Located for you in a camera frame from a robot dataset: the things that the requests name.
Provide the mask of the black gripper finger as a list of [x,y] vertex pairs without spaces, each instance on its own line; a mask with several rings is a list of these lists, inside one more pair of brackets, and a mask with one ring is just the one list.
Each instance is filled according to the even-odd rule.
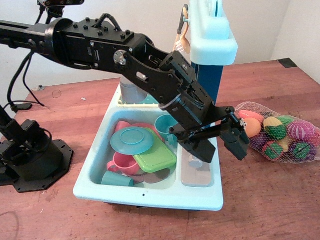
[[209,140],[200,141],[182,141],[178,140],[178,143],[191,155],[198,158],[204,163],[210,164],[216,152],[216,147],[210,143]]
[[240,161],[247,156],[250,143],[246,126],[244,120],[238,119],[233,112],[230,112],[221,122],[219,136],[224,141],[225,148]]

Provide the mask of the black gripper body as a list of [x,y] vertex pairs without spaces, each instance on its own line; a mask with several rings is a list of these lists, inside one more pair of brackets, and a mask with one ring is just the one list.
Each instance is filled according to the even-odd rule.
[[206,140],[232,134],[233,107],[217,107],[198,82],[165,80],[158,86],[158,102],[178,124],[170,132],[179,140]]

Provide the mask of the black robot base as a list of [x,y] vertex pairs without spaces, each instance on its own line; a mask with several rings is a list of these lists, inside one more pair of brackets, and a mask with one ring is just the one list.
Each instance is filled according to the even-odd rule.
[[43,191],[70,169],[74,151],[61,139],[27,119],[19,124],[0,109],[0,184],[19,193]]

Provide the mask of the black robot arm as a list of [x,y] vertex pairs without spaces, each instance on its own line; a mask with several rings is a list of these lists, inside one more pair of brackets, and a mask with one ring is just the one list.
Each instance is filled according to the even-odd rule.
[[144,34],[122,31],[116,21],[58,18],[49,24],[0,23],[0,42],[25,48],[79,70],[121,74],[150,94],[177,124],[170,133],[190,154],[210,163],[211,138],[219,137],[238,159],[247,156],[245,124],[233,107],[217,107],[196,79],[194,68],[178,51],[157,49]]

